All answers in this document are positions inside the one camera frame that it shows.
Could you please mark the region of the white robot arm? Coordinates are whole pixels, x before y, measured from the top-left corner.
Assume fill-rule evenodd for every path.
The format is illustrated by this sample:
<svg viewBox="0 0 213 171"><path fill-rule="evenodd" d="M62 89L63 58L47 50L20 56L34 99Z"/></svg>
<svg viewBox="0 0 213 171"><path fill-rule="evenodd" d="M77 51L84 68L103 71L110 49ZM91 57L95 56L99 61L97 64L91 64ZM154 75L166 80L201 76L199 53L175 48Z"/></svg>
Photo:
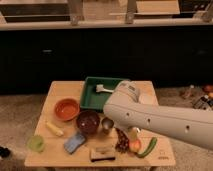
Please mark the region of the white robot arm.
<svg viewBox="0 0 213 171"><path fill-rule="evenodd" d="M123 131L145 129L213 150L213 111L139 103L140 89L121 81L103 107L106 117Z"/></svg>

